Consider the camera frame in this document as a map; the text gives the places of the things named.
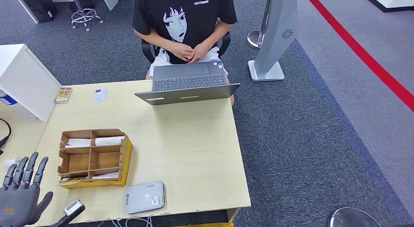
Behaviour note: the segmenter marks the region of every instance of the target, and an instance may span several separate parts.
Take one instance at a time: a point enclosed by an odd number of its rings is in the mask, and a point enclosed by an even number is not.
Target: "laptop touchpad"
[[[195,63],[193,65],[184,65],[184,73],[186,76],[202,76],[208,74],[206,63]]]

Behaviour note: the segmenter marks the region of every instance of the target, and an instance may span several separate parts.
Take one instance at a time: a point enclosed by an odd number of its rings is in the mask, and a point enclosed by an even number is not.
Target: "cardboard organizer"
[[[100,137],[125,136],[118,145],[95,145]],[[91,139],[89,147],[64,148],[70,138]],[[65,131],[59,146],[62,165],[58,166],[59,183],[64,188],[125,185],[132,143],[119,129]],[[93,176],[118,172],[118,178],[92,179]]]

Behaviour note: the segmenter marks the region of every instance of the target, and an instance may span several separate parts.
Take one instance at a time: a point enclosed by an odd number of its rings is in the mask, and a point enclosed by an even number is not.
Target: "cable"
[[[148,226],[148,224],[149,224],[149,226],[150,226],[150,227],[153,227],[151,222],[149,222],[149,221],[147,221],[147,220],[145,220],[145,219],[142,219],[142,218],[129,218],[129,219],[127,219],[127,220],[125,221],[125,227],[128,227],[128,221],[129,221],[129,220],[140,220],[140,221],[145,221],[147,226]]]
[[[4,144],[6,144],[6,142],[9,140],[10,136],[12,135],[12,127],[10,126],[9,122],[7,122],[6,120],[3,120],[2,118],[0,118],[0,121],[3,121],[6,123],[7,127],[9,127],[9,134],[7,134],[7,136],[5,136],[1,141],[0,141],[0,149],[4,146]]]
[[[128,221],[129,221],[129,220],[140,220],[140,221],[145,221],[145,222],[146,222],[146,227],[148,227],[148,225],[149,225],[149,227],[153,227],[153,226],[152,226],[152,220],[151,220],[151,217],[150,217],[150,216],[149,216],[149,217],[147,217],[147,220],[142,219],[142,218],[129,218],[129,219],[127,219],[127,220],[125,221],[125,227],[128,227]],[[116,221],[118,222],[118,224],[116,224],[114,220],[111,220],[111,221],[112,221],[112,223],[114,224],[114,226],[115,226],[115,227],[122,227],[122,225],[121,225],[121,223],[119,222],[119,220],[116,220]]]
[[[115,223],[115,221],[114,220],[111,220],[112,221],[112,223],[115,225],[115,227],[122,227],[122,226],[118,226],[116,223]]]

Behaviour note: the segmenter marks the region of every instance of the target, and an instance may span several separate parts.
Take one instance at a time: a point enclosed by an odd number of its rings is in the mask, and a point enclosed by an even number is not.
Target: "office chair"
[[[227,32],[222,38],[222,43],[219,50],[219,58],[226,52],[228,45],[230,44],[230,32]],[[141,48],[143,53],[150,63],[155,61],[155,57],[160,52],[160,47],[147,43],[144,39],[141,39]]]
[[[72,14],[72,28],[76,28],[75,23],[83,23],[86,27],[86,30],[89,31],[90,28],[87,24],[88,21],[92,20],[93,18],[98,18],[99,23],[104,22],[103,20],[101,20],[101,17],[98,16],[98,13],[94,9],[84,9],[79,0],[73,0],[73,2],[76,4],[78,10]]]

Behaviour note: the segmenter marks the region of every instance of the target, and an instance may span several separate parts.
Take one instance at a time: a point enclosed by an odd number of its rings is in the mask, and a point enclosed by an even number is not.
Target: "white shorts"
[[[219,58],[219,48],[217,46],[211,48],[206,56],[204,57],[204,59],[198,61],[198,62],[210,62],[210,61],[221,61]],[[167,66],[167,65],[172,65],[169,62],[169,55],[167,52],[165,52],[164,49],[160,49],[160,53],[158,54],[157,57],[155,57],[155,61],[151,64],[151,66],[149,67],[149,71],[147,73],[147,77],[153,77],[154,76],[154,67],[157,66]]]

